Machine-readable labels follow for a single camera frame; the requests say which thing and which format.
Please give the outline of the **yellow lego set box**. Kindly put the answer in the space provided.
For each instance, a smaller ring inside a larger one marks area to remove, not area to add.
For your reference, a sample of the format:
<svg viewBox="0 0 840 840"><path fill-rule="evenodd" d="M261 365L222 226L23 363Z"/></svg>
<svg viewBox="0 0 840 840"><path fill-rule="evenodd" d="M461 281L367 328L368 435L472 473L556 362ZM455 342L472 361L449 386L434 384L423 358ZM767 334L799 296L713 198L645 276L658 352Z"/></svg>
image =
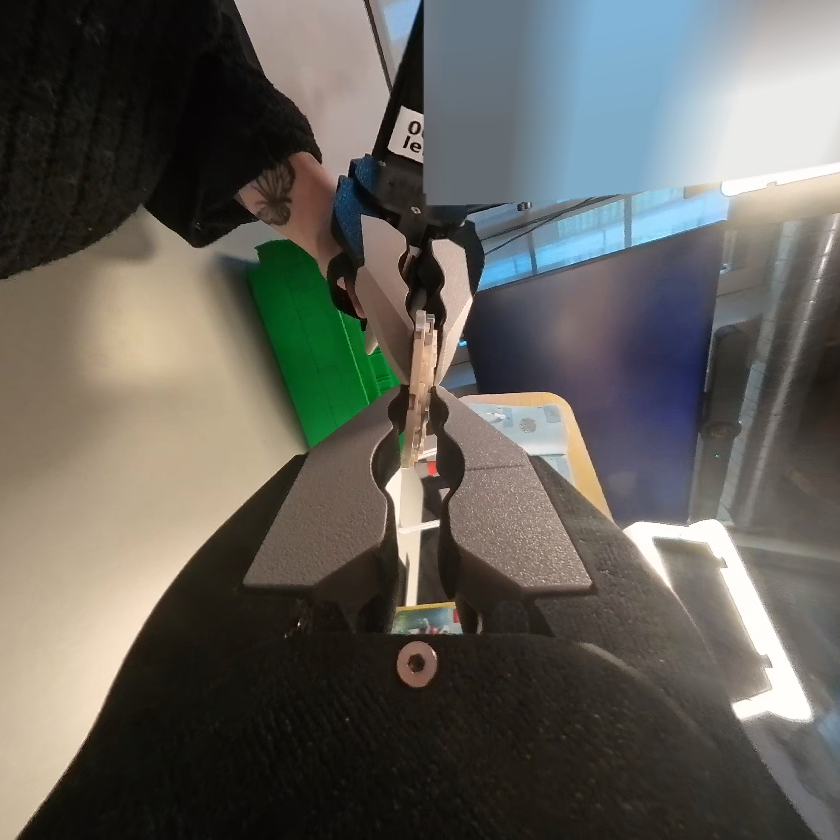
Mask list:
<svg viewBox="0 0 840 840"><path fill-rule="evenodd" d="M390 634L461 635L463 628L454 602L406 605L396 609Z"/></svg>

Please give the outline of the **person's left hand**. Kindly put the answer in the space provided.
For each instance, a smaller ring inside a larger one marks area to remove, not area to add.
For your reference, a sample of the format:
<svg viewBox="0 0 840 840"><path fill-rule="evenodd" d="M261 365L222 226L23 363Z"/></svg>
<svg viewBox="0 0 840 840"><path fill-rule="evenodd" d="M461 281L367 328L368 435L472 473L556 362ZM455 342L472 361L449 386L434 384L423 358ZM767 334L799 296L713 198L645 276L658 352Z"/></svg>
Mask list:
<svg viewBox="0 0 840 840"><path fill-rule="evenodd" d="M338 177L310 153L296 153L289 163L294 179L286 236L315 259L321 274L326 277L329 263L342 250L332 230Z"/></svg>

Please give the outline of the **white light panel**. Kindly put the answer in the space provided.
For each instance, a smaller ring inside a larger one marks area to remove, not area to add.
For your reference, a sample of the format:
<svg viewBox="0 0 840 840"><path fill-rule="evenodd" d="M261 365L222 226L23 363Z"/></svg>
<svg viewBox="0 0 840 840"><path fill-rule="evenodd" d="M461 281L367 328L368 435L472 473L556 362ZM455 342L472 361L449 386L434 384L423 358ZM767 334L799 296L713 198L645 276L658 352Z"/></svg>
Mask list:
<svg viewBox="0 0 840 840"><path fill-rule="evenodd" d="M736 717L812 721L812 704L728 530L716 520L638 521L624 532L699 628Z"/></svg>

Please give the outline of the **blue instruction booklet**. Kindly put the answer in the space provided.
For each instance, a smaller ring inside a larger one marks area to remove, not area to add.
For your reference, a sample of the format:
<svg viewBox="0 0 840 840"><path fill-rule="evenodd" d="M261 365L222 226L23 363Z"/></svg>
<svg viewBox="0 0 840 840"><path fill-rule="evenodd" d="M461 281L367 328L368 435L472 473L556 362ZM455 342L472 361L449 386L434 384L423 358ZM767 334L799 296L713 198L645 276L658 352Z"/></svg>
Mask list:
<svg viewBox="0 0 840 840"><path fill-rule="evenodd" d="M531 456L567 456L569 435L554 403L511 405L470 402L467 406Z"/></svg>

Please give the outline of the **green plastic bin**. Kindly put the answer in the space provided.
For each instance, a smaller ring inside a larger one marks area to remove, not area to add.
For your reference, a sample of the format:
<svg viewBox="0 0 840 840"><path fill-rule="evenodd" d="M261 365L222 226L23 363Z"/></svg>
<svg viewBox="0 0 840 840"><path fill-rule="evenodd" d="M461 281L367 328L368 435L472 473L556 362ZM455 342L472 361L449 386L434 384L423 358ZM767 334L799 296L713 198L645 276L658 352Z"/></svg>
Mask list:
<svg viewBox="0 0 840 840"><path fill-rule="evenodd" d="M258 245L248 287L309 447L399 381L361 323L333 306L316 262L285 239Z"/></svg>

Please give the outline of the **large paned window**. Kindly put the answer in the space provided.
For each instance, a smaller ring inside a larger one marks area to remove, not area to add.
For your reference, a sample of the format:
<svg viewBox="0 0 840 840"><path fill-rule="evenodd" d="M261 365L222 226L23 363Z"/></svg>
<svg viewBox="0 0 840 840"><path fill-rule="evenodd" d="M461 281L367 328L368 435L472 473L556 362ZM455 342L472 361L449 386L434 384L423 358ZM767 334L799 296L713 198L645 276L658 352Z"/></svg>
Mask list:
<svg viewBox="0 0 840 840"><path fill-rule="evenodd" d="M719 187L669 188L572 202L482 235L481 291L506 286L728 219Z"/></svg>

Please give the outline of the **white round lego plate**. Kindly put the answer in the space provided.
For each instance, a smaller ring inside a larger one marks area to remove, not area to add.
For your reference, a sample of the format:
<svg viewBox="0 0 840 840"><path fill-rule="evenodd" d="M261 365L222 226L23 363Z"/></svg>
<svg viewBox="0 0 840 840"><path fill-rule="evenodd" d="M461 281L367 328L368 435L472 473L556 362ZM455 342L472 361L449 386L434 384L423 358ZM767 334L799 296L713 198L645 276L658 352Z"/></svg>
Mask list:
<svg viewBox="0 0 840 840"><path fill-rule="evenodd" d="M415 313L412 365L403 431L402 469L414 467L424 452L429 407L438 363L438 345L439 335L434 315L418 309Z"/></svg>

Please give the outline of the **large dark monitor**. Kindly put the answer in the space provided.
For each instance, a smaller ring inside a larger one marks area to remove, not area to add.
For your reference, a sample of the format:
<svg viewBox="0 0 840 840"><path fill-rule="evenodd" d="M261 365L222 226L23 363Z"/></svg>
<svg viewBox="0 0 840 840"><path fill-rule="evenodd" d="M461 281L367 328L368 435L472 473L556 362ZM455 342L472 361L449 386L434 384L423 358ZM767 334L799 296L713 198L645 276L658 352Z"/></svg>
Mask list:
<svg viewBox="0 0 840 840"><path fill-rule="evenodd" d="M474 297L479 392L562 397L623 526L688 520L724 233L695 228Z"/></svg>

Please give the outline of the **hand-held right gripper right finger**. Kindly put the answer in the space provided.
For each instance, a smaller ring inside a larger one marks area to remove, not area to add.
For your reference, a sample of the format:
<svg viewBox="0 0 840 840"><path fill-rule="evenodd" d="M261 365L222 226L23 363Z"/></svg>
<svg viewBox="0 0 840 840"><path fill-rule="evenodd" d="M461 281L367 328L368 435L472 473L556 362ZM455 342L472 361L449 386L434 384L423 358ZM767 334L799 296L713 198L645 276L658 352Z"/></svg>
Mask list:
<svg viewBox="0 0 840 840"><path fill-rule="evenodd" d="M593 595L585 567L532 459L443 386L434 389L436 464L448 487L437 567L464 632L500 606L542 631L540 601Z"/></svg>

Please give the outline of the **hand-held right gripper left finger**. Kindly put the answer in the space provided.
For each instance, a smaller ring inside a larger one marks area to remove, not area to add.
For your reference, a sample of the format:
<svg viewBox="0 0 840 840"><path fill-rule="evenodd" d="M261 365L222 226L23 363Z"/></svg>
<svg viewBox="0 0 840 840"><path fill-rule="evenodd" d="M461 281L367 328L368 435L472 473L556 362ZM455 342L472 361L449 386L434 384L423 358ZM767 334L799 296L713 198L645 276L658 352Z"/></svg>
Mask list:
<svg viewBox="0 0 840 840"><path fill-rule="evenodd" d="M388 632L404 591L386 485L400 464L395 386L309 451L244 585L336 607L355 632Z"/></svg>

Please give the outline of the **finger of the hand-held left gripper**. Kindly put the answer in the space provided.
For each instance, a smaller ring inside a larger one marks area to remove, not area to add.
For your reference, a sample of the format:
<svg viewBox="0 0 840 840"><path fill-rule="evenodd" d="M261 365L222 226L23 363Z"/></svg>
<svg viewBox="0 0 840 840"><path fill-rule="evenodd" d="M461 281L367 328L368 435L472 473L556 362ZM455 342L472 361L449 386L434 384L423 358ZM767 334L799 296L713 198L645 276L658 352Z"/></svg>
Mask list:
<svg viewBox="0 0 840 840"><path fill-rule="evenodd" d="M474 293L469 284L467 252L447 239L432 240L430 255L443 281L434 298L440 317L427 313L427 384L440 385L452 364L464 331Z"/></svg>
<svg viewBox="0 0 840 840"><path fill-rule="evenodd" d="M415 320L406 307L410 290L400 265L410 248L382 218L363 215L361 229L364 262L356 273L355 294L392 371L408 385L414 379Z"/></svg>

